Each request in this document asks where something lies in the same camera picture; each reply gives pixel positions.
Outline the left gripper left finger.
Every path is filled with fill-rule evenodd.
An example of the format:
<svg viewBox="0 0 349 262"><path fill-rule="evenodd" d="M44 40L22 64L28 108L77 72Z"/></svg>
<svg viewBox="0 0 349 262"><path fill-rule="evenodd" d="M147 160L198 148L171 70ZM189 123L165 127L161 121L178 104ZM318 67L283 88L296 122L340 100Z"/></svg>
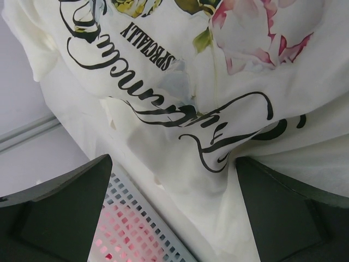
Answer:
<svg viewBox="0 0 349 262"><path fill-rule="evenodd" d="M1 197L1 261L87 261L112 159Z"/></svg>

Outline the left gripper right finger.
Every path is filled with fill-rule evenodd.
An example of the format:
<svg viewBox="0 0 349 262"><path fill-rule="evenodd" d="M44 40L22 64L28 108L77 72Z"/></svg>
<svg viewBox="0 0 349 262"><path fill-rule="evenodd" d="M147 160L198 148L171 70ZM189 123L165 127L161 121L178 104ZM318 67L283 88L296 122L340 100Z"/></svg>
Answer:
<svg viewBox="0 0 349 262"><path fill-rule="evenodd" d="M348 198L247 157L236 169L261 261L348 261Z"/></svg>

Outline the white floral t shirt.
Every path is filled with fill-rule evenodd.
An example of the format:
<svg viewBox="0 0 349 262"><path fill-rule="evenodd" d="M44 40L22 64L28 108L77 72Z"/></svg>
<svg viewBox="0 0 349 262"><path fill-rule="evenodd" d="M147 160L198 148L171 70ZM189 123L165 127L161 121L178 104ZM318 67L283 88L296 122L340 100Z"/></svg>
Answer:
<svg viewBox="0 0 349 262"><path fill-rule="evenodd" d="M5 1L218 258L259 261L239 157L348 196L348 1Z"/></svg>

